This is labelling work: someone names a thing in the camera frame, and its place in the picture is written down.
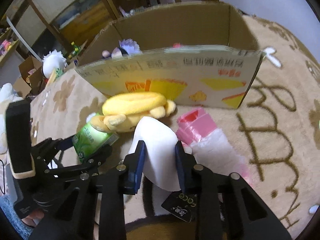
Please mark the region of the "person's left hand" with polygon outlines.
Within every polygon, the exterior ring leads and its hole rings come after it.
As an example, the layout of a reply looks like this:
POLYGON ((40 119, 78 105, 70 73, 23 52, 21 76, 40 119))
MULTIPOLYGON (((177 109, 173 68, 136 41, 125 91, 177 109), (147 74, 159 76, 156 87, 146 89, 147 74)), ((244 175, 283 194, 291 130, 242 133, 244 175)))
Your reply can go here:
POLYGON ((31 212, 27 217, 22 219, 22 222, 32 228, 36 227, 39 222, 44 218, 44 213, 40 209, 31 212))

